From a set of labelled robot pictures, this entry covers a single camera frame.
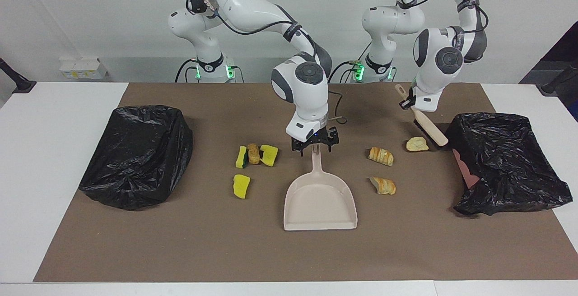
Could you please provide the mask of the beige hand brush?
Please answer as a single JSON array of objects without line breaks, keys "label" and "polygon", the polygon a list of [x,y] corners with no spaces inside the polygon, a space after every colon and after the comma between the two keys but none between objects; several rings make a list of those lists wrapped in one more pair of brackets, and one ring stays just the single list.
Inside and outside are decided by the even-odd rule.
[{"label": "beige hand brush", "polygon": [[429,117],[422,111],[415,108],[415,106],[405,106],[405,102],[401,102],[400,106],[403,109],[411,109],[414,113],[415,123],[433,140],[438,146],[444,147],[448,144],[448,138],[440,131],[440,129],[431,121]]}]

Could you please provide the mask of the yellow sponge piece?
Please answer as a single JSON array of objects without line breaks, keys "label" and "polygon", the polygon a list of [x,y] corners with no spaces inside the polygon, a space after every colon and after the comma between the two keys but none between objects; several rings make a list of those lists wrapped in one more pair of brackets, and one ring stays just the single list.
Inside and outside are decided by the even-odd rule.
[{"label": "yellow sponge piece", "polygon": [[277,158],[277,154],[279,149],[275,146],[262,144],[259,148],[261,152],[261,162],[266,164],[269,167],[273,167],[275,160]]},{"label": "yellow sponge piece", "polygon": [[246,199],[248,187],[250,185],[251,179],[248,176],[242,174],[236,174],[233,177],[233,193],[236,197],[240,199]]}]

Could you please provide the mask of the pale bread chunk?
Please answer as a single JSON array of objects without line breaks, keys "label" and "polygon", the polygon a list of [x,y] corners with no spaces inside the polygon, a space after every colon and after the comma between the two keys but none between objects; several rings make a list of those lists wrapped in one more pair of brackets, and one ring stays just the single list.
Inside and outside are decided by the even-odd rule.
[{"label": "pale bread chunk", "polygon": [[422,136],[415,136],[406,142],[406,150],[409,152],[423,152],[430,150],[427,140]]}]

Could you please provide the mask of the orange striped croissant piece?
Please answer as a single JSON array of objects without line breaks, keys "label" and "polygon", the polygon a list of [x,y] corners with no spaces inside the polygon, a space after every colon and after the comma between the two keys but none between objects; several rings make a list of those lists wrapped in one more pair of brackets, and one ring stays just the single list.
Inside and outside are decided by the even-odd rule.
[{"label": "orange striped croissant piece", "polygon": [[396,193],[396,184],[392,180],[376,176],[372,176],[369,179],[378,194],[394,195]]},{"label": "orange striped croissant piece", "polygon": [[379,148],[379,147],[372,147],[369,150],[368,158],[371,161],[377,162],[379,164],[383,164],[386,166],[392,166],[394,163],[394,156],[392,152]]}]

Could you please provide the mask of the beige plastic dustpan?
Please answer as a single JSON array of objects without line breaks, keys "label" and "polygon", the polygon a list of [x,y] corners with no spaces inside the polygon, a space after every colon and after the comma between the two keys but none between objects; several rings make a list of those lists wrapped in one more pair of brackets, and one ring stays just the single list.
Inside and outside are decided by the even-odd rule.
[{"label": "beige plastic dustpan", "polygon": [[284,201],[285,231],[349,230],[359,218],[348,185],[322,170],[319,144],[312,146],[312,170],[297,177]]}]

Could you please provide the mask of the pink bin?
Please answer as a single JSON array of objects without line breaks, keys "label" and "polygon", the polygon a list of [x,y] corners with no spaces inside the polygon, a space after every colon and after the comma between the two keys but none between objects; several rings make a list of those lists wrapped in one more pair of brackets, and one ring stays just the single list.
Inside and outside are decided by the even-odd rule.
[{"label": "pink bin", "polygon": [[458,164],[458,167],[460,169],[461,175],[464,179],[467,189],[472,190],[474,185],[479,182],[480,180],[479,176],[471,173],[468,165],[466,165],[466,163],[463,160],[461,160],[461,155],[457,150],[452,148],[452,152],[454,154],[454,157],[456,159],[456,162]]}]

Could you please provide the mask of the black bag on pink bin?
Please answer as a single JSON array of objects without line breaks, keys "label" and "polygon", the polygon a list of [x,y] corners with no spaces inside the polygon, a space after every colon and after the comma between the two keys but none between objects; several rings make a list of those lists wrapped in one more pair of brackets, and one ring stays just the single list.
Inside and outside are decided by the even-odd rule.
[{"label": "black bag on pink bin", "polygon": [[547,161],[527,117],[462,113],[454,117],[446,137],[478,178],[454,206],[458,213],[537,212],[573,201],[568,183]]}]

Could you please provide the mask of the crumpled black trash bag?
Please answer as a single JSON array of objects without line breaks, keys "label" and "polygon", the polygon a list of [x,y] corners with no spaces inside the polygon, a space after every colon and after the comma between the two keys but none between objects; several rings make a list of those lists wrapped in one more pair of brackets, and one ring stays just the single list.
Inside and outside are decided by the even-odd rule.
[{"label": "crumpled black trash bag", "polygon": [[114,109],[79,190],[103,205],[138,210],[165,202],[185,173],[193,131],[164,105]]}]

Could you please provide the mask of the large brown table mat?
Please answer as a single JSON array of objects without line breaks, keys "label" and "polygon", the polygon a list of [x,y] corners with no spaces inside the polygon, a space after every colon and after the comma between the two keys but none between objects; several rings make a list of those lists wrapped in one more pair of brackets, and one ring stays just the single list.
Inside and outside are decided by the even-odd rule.
[{"label": "large brown table mat", "polygon": [[[357,206],[355,230],[283,229],[287,188],[311,170],[291,151],[293,106],[270,84],[129,84],[120,106],[167,105],[194,132],[190,164],[155,207],[112,208],[76,192],[35,282],[268,282],[316,280],[578,279],[578,253],[551,210],[463,217],[464,183],[450,150],[409,153],[421,135],[392,83],[334,85],[344,98],[340,142],[322,147]],[[274,166],[235,167],[240,146],[279,149]],[[392,152],[386,166],[369,150]],[[250,177],[246,199],[233,177]],[[396,184],[378,194],[370,177]]]}]

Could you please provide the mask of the black stand pole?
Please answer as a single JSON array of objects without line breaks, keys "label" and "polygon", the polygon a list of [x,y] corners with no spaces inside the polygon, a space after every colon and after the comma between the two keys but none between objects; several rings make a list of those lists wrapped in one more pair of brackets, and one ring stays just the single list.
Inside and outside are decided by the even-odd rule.
[{"label": "black stand pole", "polygon": [[545,84],[536,84],[537,89],[544,96],[557,97],[562,91],[578,94],[578,58],[570,62],[564,70]]},{"label": "black stand pole", "polygon": [[0,69],[16,84],[13,94],[27,94],[30,93],[37,81],[28,80],[19,72],[13,70],[3,58],[0,58]]}]

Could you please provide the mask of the white wall outlet box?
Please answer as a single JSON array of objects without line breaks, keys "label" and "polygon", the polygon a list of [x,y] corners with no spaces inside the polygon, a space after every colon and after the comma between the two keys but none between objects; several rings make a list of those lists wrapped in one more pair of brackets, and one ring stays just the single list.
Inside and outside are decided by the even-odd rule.
[{"label": "white wall outlet box", "polygon": [[99,58],[61,59],[60,72],[66,79],[103,80],[109,72]]}]

